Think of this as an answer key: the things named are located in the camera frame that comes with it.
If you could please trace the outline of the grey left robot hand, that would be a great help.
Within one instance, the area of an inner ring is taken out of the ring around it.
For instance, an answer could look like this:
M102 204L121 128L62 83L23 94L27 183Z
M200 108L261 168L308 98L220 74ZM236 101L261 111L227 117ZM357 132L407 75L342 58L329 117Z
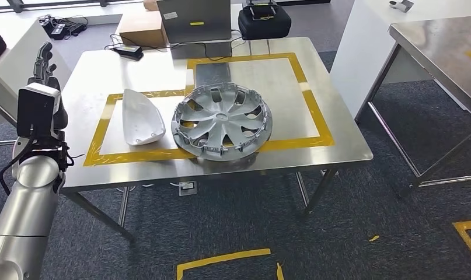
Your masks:
M60 83L53 75L53 72L57 69L57 65L50 63L50 59L53 57L53 53L51 52L52 48L53 45L49 41L45 42L40 47L33 67L33 76L27 80L28 85L31 83L39 83L61 91ZM56 130L63 130L68 125L68 114L65 110L62 97L60 97L58 111L54 114L53 121Z

